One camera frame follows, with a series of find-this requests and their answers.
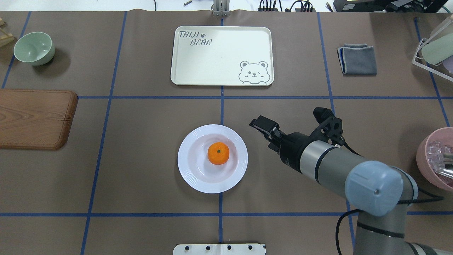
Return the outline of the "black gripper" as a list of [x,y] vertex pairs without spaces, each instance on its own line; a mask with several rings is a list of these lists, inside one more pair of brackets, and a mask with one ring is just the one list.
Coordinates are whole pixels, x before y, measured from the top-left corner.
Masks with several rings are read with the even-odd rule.
[[290,168],[301,173],[300,160],[305,148],[312,138],[299,132],[284,134],[279,130],[279,124],[269,118],[259,115],[249,126],[258,130],[264,137],[269,137],[268,148],[277,152],[280,160]]

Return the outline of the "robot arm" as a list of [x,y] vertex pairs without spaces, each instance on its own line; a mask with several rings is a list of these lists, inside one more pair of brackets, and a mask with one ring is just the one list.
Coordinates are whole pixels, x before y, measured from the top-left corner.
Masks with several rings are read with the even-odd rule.
[[250,122],[269,141],[281,161],[322,187],[344,197],[358,213],[355,255],[451,255],[452,252],[405,241],[406,216],[411,204],[443,200],[425,191],[419,199],[416,181],[405,171],[341,149],[342,121],[330,116],[308,136],[285,134],[277,122],[259,116]]

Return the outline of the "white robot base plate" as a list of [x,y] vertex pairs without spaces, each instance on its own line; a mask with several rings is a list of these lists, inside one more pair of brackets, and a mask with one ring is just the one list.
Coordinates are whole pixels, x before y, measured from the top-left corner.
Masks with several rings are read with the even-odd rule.
[[181,244],[173,249],[173,255],[266,255],[265,244]]

